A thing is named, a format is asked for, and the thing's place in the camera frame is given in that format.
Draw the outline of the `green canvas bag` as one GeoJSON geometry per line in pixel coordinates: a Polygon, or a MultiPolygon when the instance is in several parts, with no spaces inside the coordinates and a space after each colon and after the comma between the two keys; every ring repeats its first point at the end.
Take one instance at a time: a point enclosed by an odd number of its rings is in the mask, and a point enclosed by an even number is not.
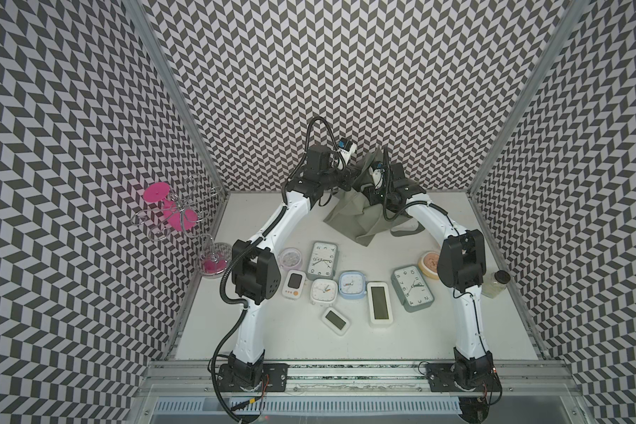
{"type": "Polygon", "coordinates": [[[414,218],[401,215],[392,221],[384,219],[383,204],[371,205],[365,196],[365,183],[370,181],[367,168],[375,161],[383,162],[381,148],[370,151],[355,166],[360,176],[350,191],[341,191],[339,201],[324,219],[325,224],[359,245],[368,247],[376,234],[388,231],[393,237],[406,237],[424,231],[414,218]]]}

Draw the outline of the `blue square alarm clock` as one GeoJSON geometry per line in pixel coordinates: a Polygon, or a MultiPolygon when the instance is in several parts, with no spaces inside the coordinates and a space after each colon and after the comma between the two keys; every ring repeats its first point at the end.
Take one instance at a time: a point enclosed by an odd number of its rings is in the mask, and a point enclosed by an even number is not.
{"type": "Polygon", "coordinates": [[[359,271],[346,271],[338,280],[340,295],[346,300],[359,300],[366,296],[367,279],[359,271]]]}

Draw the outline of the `white square analog clock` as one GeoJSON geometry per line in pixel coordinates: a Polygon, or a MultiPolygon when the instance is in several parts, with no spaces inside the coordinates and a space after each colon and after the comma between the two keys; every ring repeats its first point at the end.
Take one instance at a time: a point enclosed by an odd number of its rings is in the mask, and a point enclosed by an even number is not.
{"type": "Polygon", "coordinates": [[[336,303],[337,295],[338,285],[334,280],[318,278],[311,284],[310,300],[314,305],[332,306],[336,303]]]}

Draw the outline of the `tall white digital clock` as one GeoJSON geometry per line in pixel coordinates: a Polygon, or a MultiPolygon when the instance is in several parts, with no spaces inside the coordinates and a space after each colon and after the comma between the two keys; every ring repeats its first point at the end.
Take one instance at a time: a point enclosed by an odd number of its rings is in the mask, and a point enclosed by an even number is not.
{"type": "Polygon", "coordinates": [[[389,286],[382,282],[367,284],[369,322],[374,327],[388,327],[393,323],[389,286]]]}

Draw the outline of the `white timer with orange buttons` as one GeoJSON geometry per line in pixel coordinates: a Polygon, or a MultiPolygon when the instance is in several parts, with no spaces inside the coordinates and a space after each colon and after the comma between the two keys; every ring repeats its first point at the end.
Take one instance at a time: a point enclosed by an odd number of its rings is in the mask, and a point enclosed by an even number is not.
{"type": "Polygon", "coordinates": [[[301,270],[290,270],[284,280],[281,294],[289,300],[299,300],[307,281],[307,275],[301,270]]]}

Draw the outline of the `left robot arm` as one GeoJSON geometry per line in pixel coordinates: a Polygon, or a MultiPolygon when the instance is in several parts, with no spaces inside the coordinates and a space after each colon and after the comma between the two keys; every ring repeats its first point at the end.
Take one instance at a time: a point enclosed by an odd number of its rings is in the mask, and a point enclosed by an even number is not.
{"type": "Polygon", "coordinates": [[[237,240],[232,246],[219,294],[225,304],[240,305],[242,310],[210,359],[215,390],[222,390],[226,381],[255,390],[265,381],[264,302],[281,286],[277,254],[326,192],[353,182],[347,168],[350,153],[339,147],[326,118],[309,120],[304,147],[302,158],[282,185],[278,209],[249,240],[237,240]]]}

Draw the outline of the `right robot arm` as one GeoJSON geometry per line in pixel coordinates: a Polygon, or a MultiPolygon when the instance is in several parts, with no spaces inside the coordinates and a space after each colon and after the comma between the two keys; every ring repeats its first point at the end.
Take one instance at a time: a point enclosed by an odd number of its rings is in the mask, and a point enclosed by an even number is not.
{"type": "Polygon", "coordinates": [[[487,270],[482,232],[466,229],[433,203],[427,191],[391,161],[387,148],[379,191],[385,220],[413,218],[440,246],[437,275],[453,298],[455,385],[465,391],[501,390],[482,323],[482,284],[487,270]]]}

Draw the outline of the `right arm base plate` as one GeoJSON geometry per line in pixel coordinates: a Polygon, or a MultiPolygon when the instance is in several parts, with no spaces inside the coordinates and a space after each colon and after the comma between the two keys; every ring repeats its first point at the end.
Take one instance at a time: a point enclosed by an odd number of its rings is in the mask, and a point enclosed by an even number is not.
{"type": "Polygon", "coordinates": [[[503,390],[492,367],[476,371],[457,363],[427,363],[423,366],[423,374],[432,392],[498,394],[503,390]]]}

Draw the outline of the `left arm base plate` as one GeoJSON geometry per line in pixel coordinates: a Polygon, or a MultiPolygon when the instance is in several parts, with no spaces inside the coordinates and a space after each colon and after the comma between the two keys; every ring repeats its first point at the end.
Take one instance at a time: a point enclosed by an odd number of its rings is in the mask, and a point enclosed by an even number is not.
{"type": "Polygon", "coordinates": [[[222,392],[242,393],[244,391],[285,392],[289,365],[287,363],[266,363],[249,365],[236,362],[223,364],[217,372],[215,383],[222,392]]]}

